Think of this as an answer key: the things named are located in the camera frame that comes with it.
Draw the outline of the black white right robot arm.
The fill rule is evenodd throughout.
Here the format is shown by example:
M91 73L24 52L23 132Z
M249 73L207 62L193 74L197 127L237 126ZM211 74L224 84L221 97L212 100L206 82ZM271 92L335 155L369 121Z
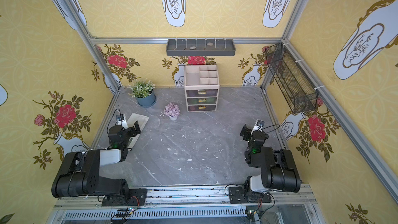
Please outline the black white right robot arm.
M243 188L246 193L263 194L269 190L299 192L301 179L290 150L274 150L265 146L269 138L261 127L250 129L244 125L240 136L248 142L245 150L245 162L261 173L247 177Z

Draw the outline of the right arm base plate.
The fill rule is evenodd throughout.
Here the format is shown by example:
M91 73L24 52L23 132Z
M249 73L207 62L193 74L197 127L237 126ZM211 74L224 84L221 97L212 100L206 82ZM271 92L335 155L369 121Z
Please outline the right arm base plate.
M266 193L259 193L245 189L243 186L228 187L227 196L231 204L246 204L246 203L271 203L271 195Z

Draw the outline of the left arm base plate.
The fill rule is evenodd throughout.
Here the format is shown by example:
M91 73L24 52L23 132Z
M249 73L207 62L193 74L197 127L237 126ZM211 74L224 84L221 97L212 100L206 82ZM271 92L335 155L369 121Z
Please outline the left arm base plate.
M102 206L144 206L147 197L146 188L129 189L129 192L120 196L105 196Z

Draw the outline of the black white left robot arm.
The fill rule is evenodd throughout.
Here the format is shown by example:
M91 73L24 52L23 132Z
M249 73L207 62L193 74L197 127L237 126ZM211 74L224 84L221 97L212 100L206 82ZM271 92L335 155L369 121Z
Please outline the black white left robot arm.
M114 125L108 132L107 149L69 152L65 155L52 184L55 198L79 196L130 197L125 179L100 176L100 167L123 162L129 152L130 139L140 135L139 122L130 128Z

